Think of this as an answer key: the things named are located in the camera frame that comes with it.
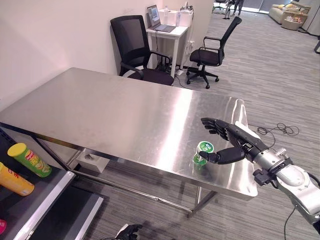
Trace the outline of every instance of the robotic hand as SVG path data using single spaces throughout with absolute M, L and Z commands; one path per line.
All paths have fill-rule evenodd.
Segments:
M 134 225 L 128 225 L 125 224 L 118 234 L 116 235 L 116 240 L 137 240 L 138 239 L 138 231 L 139 229 L 142 229 L 141 224 L 134 224 Z
M 211 134 L 218 134 L 234 146 L 217 153 L 201 151 L 201 157 L 216 164 L 230 164 L 244 158 L 258 164 L 261 169 L 253 172 L 254 180 L 260 186 L 271 183 L 284 192 L 320 234 L 320 189 L 310 181 L 305 170 L 293 165 L 284 148 L 278 152 L 269 150 L 255 132 L 238 121 L 235 124 L 214 118 L 201 121 Z

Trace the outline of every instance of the laptop screen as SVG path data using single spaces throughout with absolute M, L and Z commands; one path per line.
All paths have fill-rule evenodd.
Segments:
M 147 11 L 149 14 L 151 26 L 154 27 L 160 23 L 160 17 L 158 13 L 157 5 L 147 7 Z

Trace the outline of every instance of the black office chair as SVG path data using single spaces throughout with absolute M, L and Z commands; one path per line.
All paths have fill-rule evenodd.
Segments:
M 189 67 L 187 69 L 186 75 L 187 75 L 187 81 L 186 84 L 190 84 L 190 80 L 193 78 L 196 78 L 198 76 L 201 76 L 204 78 L 206 82 L 206 89 L 210 88 L 207 76 L 215 77 L 215 81 L 219 81 L 219 77 L 217 75 L 214 75 L 212 73 L 206 72 L 205 67 L 206 66 L 220 66 L 222 64 L 223 59 L 225 58 L 225 53 L 224 53 L 224 47 L 225 44 L 230 37 L 231 33 L 233 30 L 236 28 L 238 24 L 242 22 L 240 17 L 235 17 L 228 29 L 226 30 L 225 34 L 223 37 L 216 38 L 216 37 L 209 37 L 205 36 L 203 39 L 203 46 L 200 47 L 199 49 L 193 51 L 190 55 L 190 61 L 191 62 L 196 62 L 198 66 L 202 65 L 201 70 L 195 67 Z M 216 40 L 220 42 L 220 48 L 212 48 L 212 47 L 206 47 L 205 45 L 205 40 L 210 39 L 210 40 Z M 189 77 L 190 72 L 195 73 L 191 77 Z
M 110 22 L 121 55 L 119 76 L 132 70 L 135 73 L 128 78 L 172 85 L 174 79 L 170 74 L 147 68 L 151 54 L 166 58 L 169 63 L 172 59 L 162 53 L 150 50 L 143 17 L 141 15 L 120 16 L 111 19 Z M 143 69 L 137 69 L 138 66 L 143 66 Z
M 226 2 L 226 0 L 215 0 L 216 3 L 219 3 L 219 6 L 215 7 L 214 3 L 213 3 L 213 8 L 212 8 L 212 13 L 214 12 L 215 9 L 224 9 L 222 6 L 220 6 L 220 4 L 224 4 Z

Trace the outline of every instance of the white wall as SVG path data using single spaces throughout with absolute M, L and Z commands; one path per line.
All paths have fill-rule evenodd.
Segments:
M 303 24 L 302 28 L 313 35 L 320 35 L 320 0 L 300 0 L 300 4 L 310 6 L 308 18 Z
M 162 0 L 1 0 L 0 111 L 70 67 L 117 74 L 110 19 Z
M 163 7 L 168 6 L 170 10 L 178 10 L 185 4 L 186 0 L 163 0 Z M 203 45 L 204 36 L 208 31 L 208 26 L 211 18 L 213 7 L 212 0 L 189 0 L 188 5 L 194 7 L 194 18 L 192 28 L 190 29 L 189 39 L 195 41 L 193 50 L 200 48 Z M 185 56 L 185 66 L 191 66 L 189 56 Z

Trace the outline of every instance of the yellow pringles can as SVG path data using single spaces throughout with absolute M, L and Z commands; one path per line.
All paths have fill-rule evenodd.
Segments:
M 0 185 L 20 196 L 27 196 L 35 189 L 35 185 L 7 168 L 2 162 L 0 162 Z
M 7 153 L 41 178 L 51 173 L 51 167 L 22 142 L 11 146 Z

